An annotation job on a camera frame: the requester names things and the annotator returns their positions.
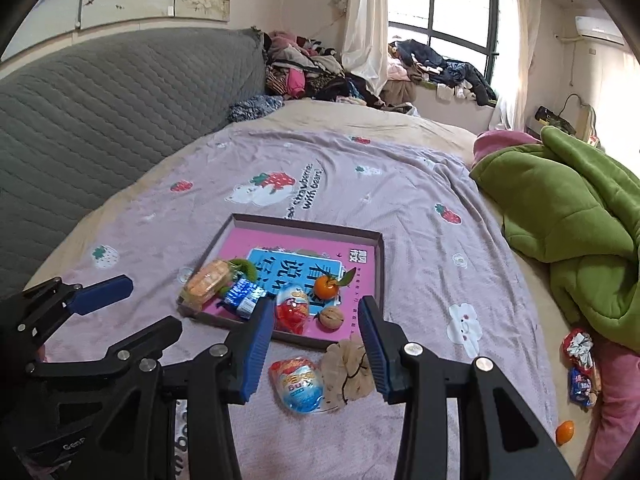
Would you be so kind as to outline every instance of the pile of clothes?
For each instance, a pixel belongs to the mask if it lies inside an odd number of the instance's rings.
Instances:
[[[471,63],[444,59],[415,40],[389,43],[388,54],[388,81],[380,94],[388,104],[414,101],[415,85],[424,82],[436,84],[438,97],[447,101],[455,96],[481,106],[495,104],[495,92]]]
[[[333,48],[290,32],[264,35],[267,94],[285,100],[304,97],[373,108],[385,103],[367,90],[366,81],[344,71]]]

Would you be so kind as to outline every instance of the green blanket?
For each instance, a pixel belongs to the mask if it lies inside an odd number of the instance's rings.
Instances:
[[[550,264],[567,320],[581,312],[603,336],[640,351],[640,181],[552,126],[542,142],[492,153],[471,177],[502,208],[509,245]]]

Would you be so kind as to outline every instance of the pink pillow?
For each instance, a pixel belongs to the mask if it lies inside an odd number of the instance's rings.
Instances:
[[[602,413],[582,480],[603,480],[640,422],[640,356],[602,337],[594,341]]]
[[[474,142],[474,166],[487,155],[510,146],[540,144],[535,137],[513,130],[490,130],[478,135]]]

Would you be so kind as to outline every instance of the air conditioner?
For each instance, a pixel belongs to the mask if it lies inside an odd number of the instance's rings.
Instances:
[[[575,28],[578,29],[578,34],[585,39],[600,40],[620,46],[625,45],[622,33],[611,20],[590,18],[589,16],[576,16]]]

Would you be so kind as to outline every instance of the window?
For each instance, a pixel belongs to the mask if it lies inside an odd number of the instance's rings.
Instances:
[[[497,56],[498,0],[388,0],[389,41],[413,39],[466,61],[488,82]]]

